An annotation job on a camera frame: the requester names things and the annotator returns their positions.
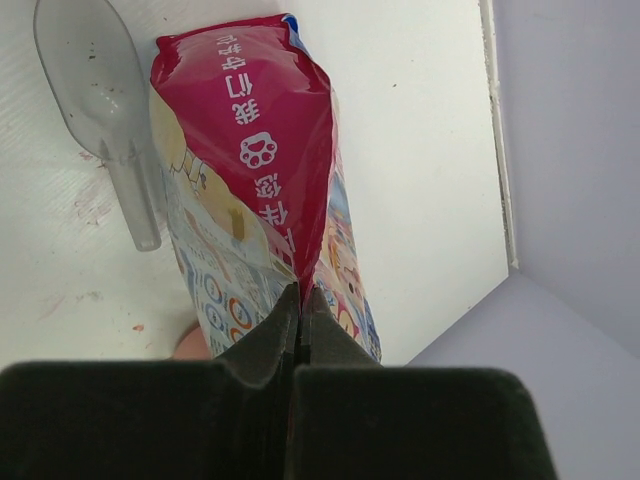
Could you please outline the clear plastic scoop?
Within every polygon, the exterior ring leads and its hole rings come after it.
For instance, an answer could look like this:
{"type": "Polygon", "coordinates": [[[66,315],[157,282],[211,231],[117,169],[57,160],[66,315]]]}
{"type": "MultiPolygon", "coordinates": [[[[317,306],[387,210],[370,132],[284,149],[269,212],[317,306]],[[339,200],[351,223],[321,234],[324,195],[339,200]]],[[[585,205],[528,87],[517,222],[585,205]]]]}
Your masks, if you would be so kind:
{"type": "Polygon", "coordinates": [[[39,1],[33,33],[69,133],[106,166],[136,248],[158,249],[147,93],[123,20],[108,1],[39,1]]]}

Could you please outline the pet food bag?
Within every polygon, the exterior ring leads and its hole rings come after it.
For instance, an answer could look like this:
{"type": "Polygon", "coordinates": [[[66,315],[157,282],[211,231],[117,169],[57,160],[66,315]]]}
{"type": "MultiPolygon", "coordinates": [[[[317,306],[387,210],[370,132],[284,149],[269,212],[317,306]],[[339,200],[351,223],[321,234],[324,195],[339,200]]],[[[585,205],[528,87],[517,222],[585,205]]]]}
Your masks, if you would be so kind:
{"type": "Polygon", "coordinates": [[[168,228],[211,357],[254,330],[285,288],[314,290],[373,359],[330,78],[290,14],[158,38],[153,140],[168,228]]]}

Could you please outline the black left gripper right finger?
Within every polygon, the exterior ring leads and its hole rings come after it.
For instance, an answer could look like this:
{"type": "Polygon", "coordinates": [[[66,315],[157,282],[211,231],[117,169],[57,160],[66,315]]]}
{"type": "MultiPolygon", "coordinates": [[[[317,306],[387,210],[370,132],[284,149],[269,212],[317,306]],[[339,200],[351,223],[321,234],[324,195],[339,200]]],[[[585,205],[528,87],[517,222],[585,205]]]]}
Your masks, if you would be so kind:
{"type": "Polygon", "coordinates": [[[297,479],[554,479],[533,399],[493,368],[383,367],[320,290],[294,374],[297,479]]]}

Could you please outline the pink left pet bowl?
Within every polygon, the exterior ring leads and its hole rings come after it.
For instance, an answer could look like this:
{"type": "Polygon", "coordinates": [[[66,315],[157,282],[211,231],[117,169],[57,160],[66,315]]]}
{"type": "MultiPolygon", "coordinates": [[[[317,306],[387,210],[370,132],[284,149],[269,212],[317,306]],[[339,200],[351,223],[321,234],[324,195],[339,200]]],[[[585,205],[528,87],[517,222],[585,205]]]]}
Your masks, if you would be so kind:
{"type": "Polygon", "coordinates": [[[211,353],[201,327],[194,324],[179,340],[172,360],[200,361],[210,360],[211,353]]]}

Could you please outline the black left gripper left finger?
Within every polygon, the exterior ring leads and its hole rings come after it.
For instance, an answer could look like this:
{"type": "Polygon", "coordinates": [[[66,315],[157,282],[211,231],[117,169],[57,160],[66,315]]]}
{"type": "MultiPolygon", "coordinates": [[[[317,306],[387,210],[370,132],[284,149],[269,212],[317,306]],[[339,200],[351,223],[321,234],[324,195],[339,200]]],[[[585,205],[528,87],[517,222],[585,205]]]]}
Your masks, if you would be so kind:
{"type": "Polygon", "coordinates": [[[299,290],[213,360],[34,361],[1,374],[5,479],[280,479],[299,290]]]}

